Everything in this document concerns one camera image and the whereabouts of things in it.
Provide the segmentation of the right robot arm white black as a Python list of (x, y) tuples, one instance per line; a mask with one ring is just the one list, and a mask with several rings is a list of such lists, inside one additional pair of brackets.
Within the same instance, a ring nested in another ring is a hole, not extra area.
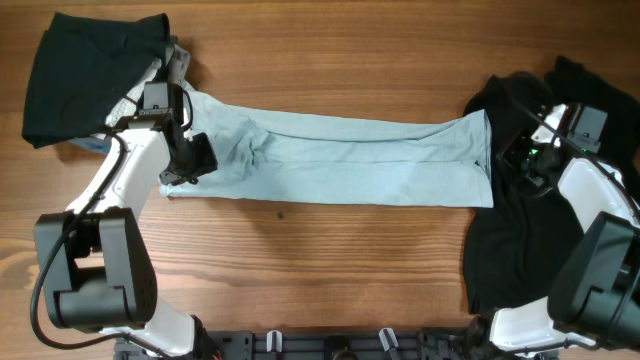
[(537, 115), (536, 145), (570, 148), (557, 182), (584, 232), (549, 294), (495, 313), (489, 342), (503, 355), (533, 358), (571, 347), (639, 348), (639, 209), (615, 168), (593, 154), (606, 113), (583, 104)]

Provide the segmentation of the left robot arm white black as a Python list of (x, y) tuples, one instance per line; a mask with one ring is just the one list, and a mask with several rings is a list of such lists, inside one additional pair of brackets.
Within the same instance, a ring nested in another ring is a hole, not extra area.
[(146, 83), (141, 108), (105, 129), (111, 148), (85, 191), (38, 219), (29, 315), (42, 344), (75, 350), (122, 340), (152, 359), (223, 358), (197, 317), (160, 298), (138, 227), (156, 182), (195, 184), (216, 171), (207, 135), (188, 133), (193, 118), (184, 88)]

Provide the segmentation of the light blue polo shirt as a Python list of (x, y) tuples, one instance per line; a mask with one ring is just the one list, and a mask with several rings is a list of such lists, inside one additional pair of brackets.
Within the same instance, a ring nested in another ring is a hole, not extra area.
[(319, 204), (490, 208), (485, 111), (440, 124), (397, 123), (239, 107), (196, 90), (194, 130), (218, 160), (167, 197)]

